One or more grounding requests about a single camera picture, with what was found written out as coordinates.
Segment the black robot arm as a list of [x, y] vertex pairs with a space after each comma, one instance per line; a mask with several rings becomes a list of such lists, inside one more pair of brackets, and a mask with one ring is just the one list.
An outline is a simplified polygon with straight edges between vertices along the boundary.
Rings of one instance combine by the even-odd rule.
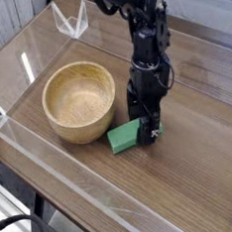
[[127, 83], [129, 119], [138, 122], [136, 143], [153, 145], [160, 135], [161, 102], [173, 88], [174, 69], [166, 0], [94, 0], [104, 15], [128, 22], [133, 54]]

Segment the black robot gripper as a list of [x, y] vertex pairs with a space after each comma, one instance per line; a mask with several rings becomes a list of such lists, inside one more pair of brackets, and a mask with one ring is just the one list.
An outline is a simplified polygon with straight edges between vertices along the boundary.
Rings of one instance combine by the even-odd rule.
[[140, 118], [137, 144], [152, 145], [163, 133], [160, 103], [169, 86], [171, 63], [166, 54], [151, 60], [132, 57], [127, 84], [129, 120]]

